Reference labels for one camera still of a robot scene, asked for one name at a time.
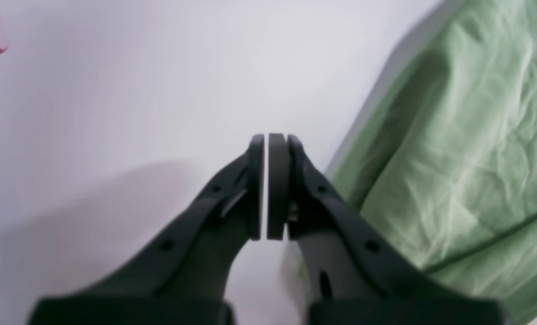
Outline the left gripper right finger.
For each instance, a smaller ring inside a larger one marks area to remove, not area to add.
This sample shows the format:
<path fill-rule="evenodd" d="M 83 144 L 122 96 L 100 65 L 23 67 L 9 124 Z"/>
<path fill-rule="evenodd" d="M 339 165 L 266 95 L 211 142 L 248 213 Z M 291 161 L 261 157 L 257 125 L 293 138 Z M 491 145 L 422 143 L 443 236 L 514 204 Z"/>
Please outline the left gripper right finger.
<path fill-rule="evenodd" d="M 300 248 L 308 325 L 504 325 L 499 302 L 468 298 L 413 267 L 351 209 L 293 135 L 268 139 L 268 239 Z"/>

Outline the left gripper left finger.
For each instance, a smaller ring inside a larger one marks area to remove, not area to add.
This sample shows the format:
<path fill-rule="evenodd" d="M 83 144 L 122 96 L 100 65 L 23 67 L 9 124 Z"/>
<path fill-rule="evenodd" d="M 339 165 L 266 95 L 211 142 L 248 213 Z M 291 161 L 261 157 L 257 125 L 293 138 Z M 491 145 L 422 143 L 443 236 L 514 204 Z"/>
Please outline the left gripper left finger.
<path fill-rule="evenodd" d="M 111 275 L 44 298 L 30 325 L 234 325 L 224 292 L 231 265 L 261 236 L 264 136 L 221 169 L 194 201 Z"/>

